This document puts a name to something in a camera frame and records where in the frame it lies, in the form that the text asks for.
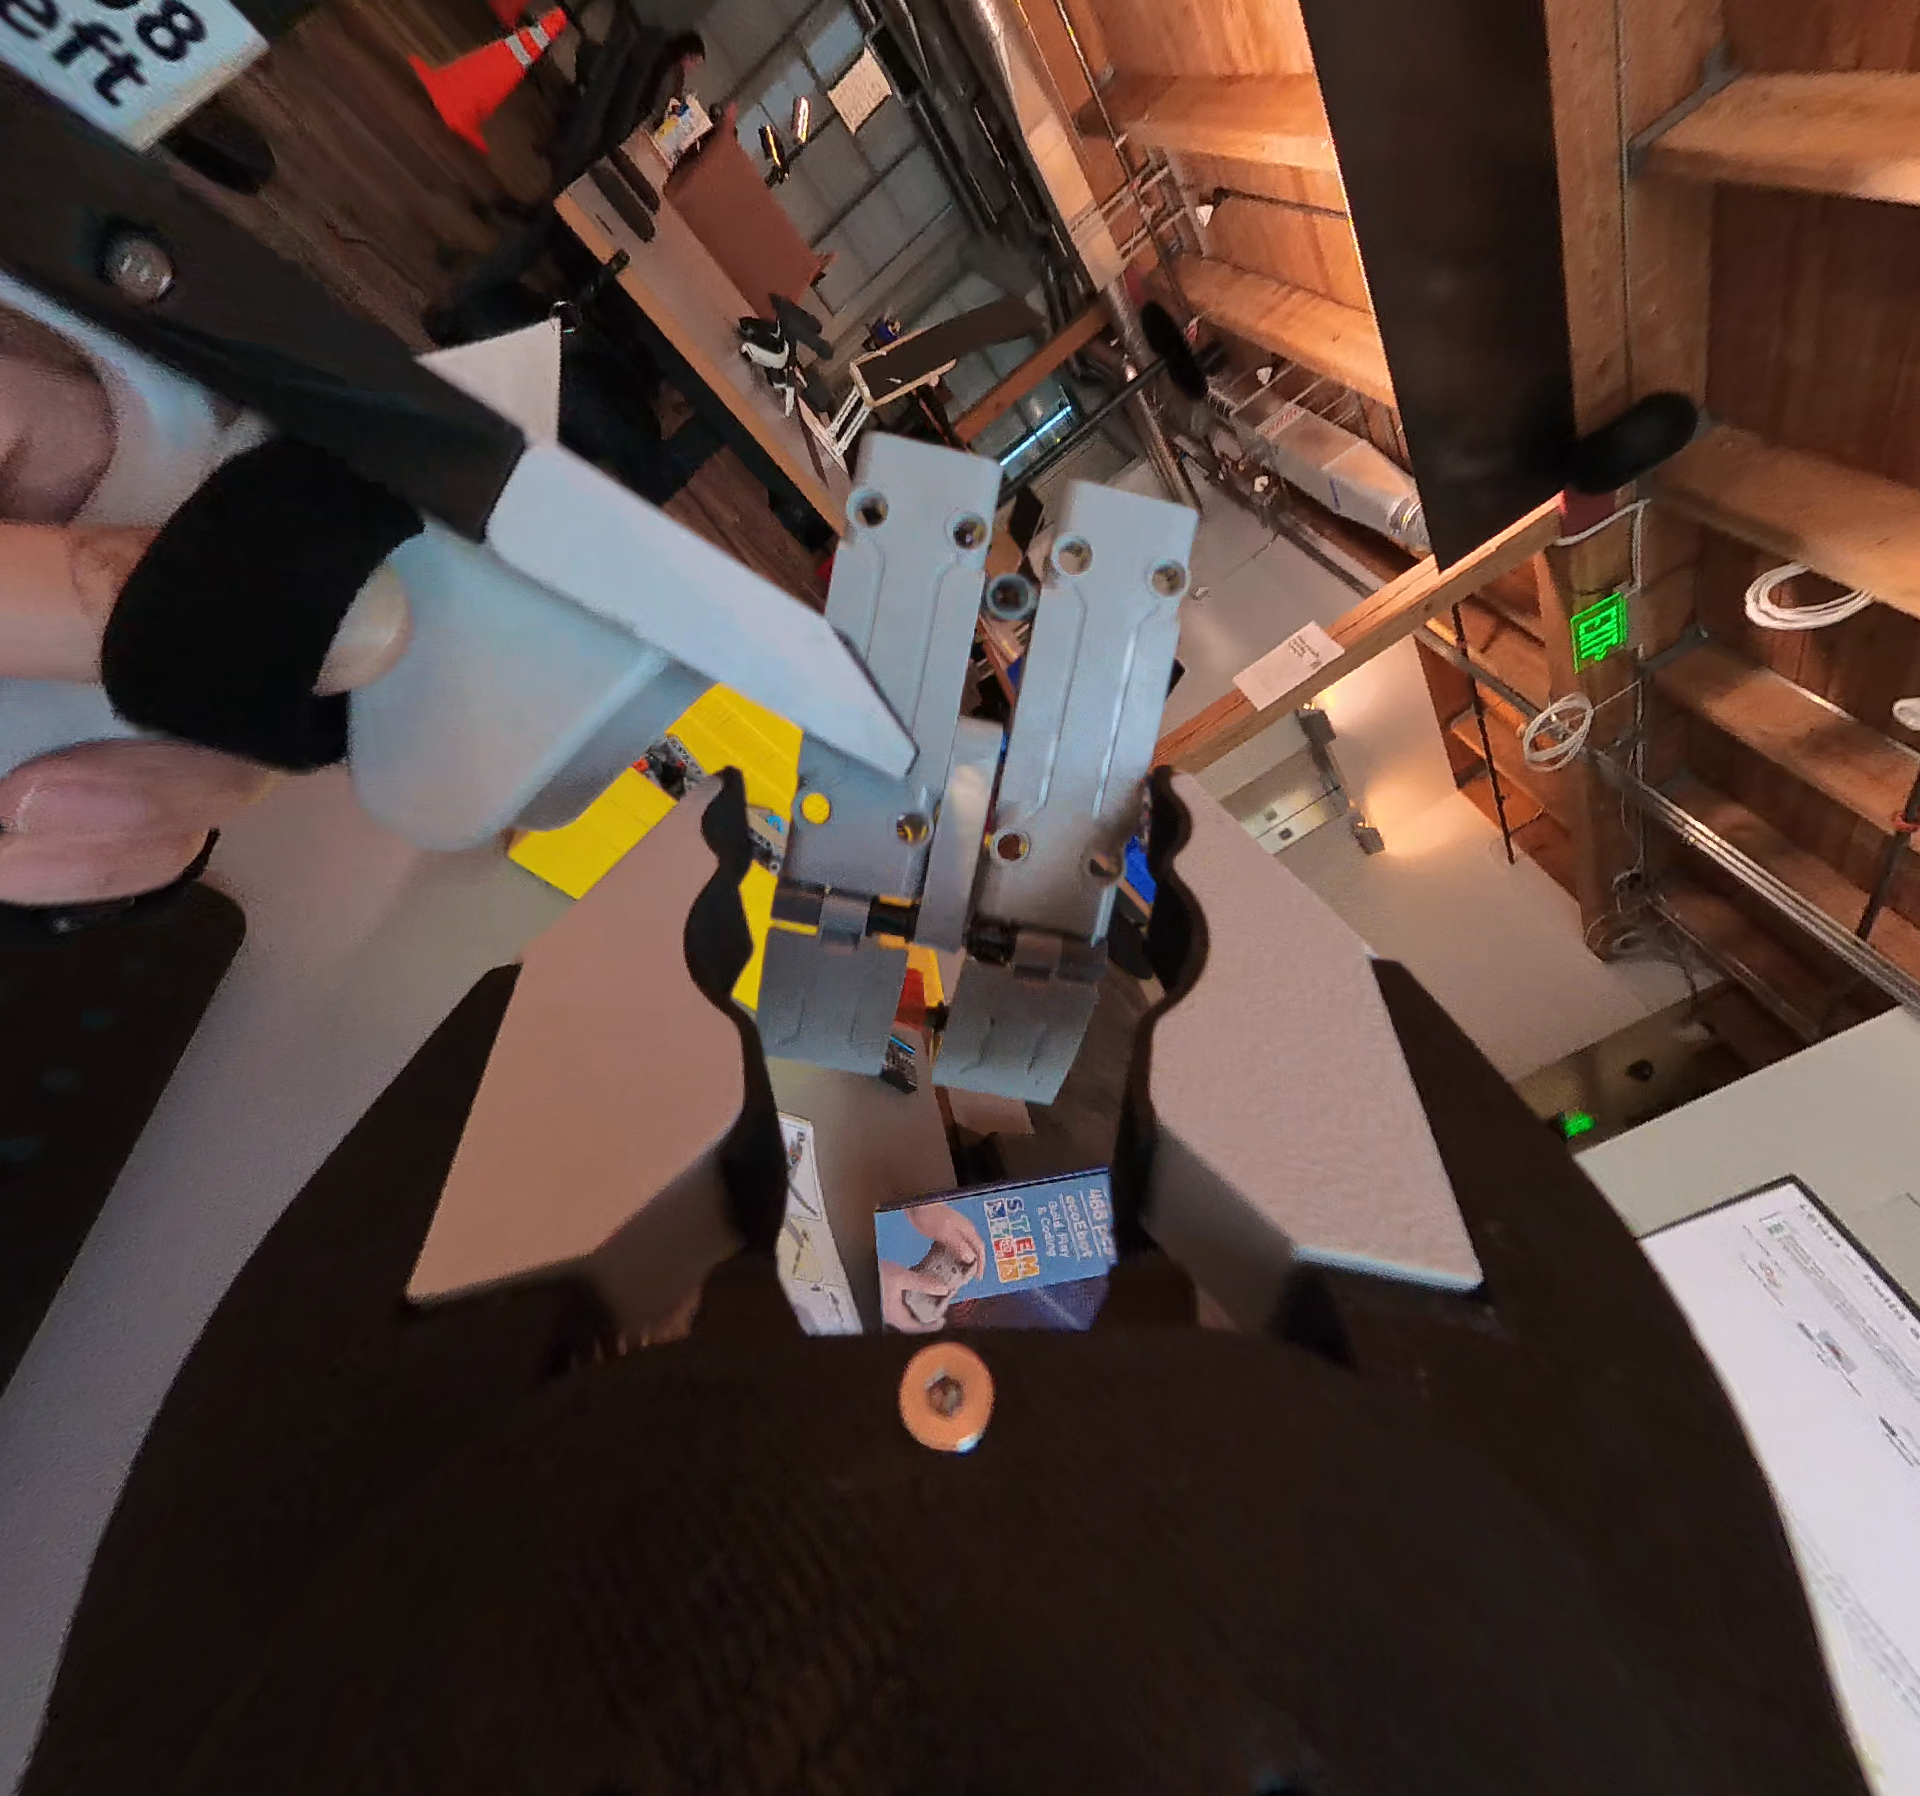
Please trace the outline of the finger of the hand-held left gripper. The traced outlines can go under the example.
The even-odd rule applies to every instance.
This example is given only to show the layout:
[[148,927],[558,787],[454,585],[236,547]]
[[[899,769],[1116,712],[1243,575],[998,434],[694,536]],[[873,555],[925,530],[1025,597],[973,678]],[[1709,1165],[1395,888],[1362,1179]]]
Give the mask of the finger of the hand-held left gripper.
[[822,614],[567,449],[519,458],[482,540],[428,521],[390,568],[412,635],[351,695],[347,766],[416,847],[571,822],[716,684],[879,776],[917,759]]

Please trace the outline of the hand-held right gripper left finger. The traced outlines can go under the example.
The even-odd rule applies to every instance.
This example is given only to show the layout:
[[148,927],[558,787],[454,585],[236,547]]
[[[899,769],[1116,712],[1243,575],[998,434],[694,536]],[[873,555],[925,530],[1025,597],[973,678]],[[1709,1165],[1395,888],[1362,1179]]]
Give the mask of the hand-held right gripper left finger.
[[412,1303],[580,1283],[616,1335],[773,1264],[790,1168],[754,1019],[738,769],[695,785],[521,953],[407,1284]]

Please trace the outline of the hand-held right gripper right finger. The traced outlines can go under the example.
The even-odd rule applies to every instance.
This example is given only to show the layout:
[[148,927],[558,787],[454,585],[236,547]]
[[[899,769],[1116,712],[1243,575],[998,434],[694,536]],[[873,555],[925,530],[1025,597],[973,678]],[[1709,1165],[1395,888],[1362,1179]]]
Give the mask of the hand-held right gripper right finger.
[[1481,1288],[1380,961],[1191,776],[1146,783],[1159,998],[1133,1041],[1116,1236],[1159,1254],[1231,1329],[1308,1279]]

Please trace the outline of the grey building brick assembly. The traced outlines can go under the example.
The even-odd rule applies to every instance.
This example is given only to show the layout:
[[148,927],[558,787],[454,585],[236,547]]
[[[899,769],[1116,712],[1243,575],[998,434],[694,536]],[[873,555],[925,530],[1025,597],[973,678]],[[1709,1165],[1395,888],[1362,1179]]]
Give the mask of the grey building brick assembly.
[[909,946],[966,959],[936,1083],[1047,1106],[1107,971],[1198,516],[1073,482],[1033,591],[1009,728],[962,712],[1000,468],[873,438],[827,621],[915,741],[904,776],[801,738],[756,1021],[768,1055],[879,1075]]

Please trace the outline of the pale office desk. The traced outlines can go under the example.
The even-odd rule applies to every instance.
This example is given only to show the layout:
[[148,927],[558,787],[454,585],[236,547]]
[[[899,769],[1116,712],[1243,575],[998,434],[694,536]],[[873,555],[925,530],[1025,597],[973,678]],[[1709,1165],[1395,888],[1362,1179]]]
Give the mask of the pale office desk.
[[780,397],[753,376],[738,333],[747,313],[745,298],[682,214],[660,199],[651,209],[653,234],[640,237],[631,225],[640,199],[616,170],[578,177],[552,209],[596,262],[628,255],[616,289],[645,319],[641,338],[676,376],[690,408],[773,500],[809,512],[813,523],[842,534],[850,475],[839,464],[814,458],[804,421],[785,416]]

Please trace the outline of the person's left hand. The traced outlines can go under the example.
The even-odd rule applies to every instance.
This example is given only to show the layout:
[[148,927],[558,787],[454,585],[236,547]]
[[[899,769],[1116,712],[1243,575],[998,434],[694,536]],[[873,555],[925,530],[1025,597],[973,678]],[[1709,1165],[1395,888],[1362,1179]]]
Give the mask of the person's left hand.
[[[4,523],[4,678],[95,679],[108,614],[155,536]],[[267,787],[255,762],[167,739],[36,755],[2,781],[2,900],[87,904],[162,890]]]

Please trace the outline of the yellow plastic bin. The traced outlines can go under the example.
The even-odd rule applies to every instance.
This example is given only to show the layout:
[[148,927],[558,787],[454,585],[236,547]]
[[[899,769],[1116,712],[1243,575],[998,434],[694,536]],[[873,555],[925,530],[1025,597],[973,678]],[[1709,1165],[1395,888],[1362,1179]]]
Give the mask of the yellow plastic bin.
[[734,998],[756,1011],[774,882],[799,787],[799,748],[798,726],[716,684],[687,705],[571,822],[516,831],[506,840],[506,854],[521,870],[564,896],[584,897],[695,785],[716,772],[738,769],[745,783],[754,862],[739,890],[753,953]]

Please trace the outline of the blue robot kit box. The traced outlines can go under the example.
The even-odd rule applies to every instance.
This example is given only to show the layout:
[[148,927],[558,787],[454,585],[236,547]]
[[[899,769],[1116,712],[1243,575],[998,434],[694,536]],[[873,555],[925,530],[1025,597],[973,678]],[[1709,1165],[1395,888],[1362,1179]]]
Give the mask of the blue robot kit box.
[[881,1325],[1086,1331],[1116,1261],[1105,1168],[948,1190],[874,1216]]

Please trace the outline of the brown cardboard sheet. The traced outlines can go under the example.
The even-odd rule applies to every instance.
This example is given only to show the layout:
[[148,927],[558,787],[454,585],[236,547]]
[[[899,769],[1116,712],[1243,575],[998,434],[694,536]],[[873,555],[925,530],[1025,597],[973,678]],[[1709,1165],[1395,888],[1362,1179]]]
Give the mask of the brown cardboard sheet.
[[749,313],[773,315],[781,298],[814,310],[831,257],[792,222],[734,128],[709,128],[667,175],[664,201],[734,283]]

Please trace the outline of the white paper label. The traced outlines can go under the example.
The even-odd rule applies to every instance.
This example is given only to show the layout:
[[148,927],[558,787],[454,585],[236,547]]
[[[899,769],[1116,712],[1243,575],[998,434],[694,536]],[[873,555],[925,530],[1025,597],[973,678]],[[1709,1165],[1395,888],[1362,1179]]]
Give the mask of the white paper label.
[[1274,648],[1252,658],[1235,676],[1235,690],[1252,706],[1278,706],[1284,696],[1302,684],[1312,691],[1313,679],[1344,653],[1339,637],[1319,623],[1305,623]]

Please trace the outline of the white instruction sheet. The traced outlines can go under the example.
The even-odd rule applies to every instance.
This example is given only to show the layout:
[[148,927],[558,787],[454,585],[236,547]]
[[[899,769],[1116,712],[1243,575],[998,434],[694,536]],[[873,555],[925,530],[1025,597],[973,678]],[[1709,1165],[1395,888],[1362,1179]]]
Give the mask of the white instruction sheet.
[[1787,1527],[1874,1791],[1917,1789],[1916,1306],[1798,1179],[1642,1239]]

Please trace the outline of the black dome speaker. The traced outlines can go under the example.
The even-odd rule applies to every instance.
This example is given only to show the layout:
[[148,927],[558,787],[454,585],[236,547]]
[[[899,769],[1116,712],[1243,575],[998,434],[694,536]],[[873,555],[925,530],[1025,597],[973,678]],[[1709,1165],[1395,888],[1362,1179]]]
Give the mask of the black dome speaker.
[[1590,433],[1564,452],[1564,487],[1583,496],[1610,495],[1680,452],[1700,433],[1702,410],[1686,393],[1659,390]]

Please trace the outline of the wooden post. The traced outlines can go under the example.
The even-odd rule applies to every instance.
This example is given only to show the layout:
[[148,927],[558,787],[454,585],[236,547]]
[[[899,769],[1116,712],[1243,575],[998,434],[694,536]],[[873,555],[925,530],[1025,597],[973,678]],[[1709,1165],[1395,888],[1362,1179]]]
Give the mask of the wooden post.
[[1564,514],[1566,496],[1556,495],[1453,565],[1442,568],[1429,557],[1407,570],[1362,599],[1327,630],[1344,647],[1344,653],[1313,679],[1312,691],[1302,684],[1284,696],[1278,706],[1252,708],[1235,690],[1232,681],[1220,701],[1162,734],[1153,752],[1153,766],[1196,776],[1227,752],[1243,748],[1289,712],[1308,705],[1395,644],[1421,631],[1484,584],[1539,555],[1561,536]]

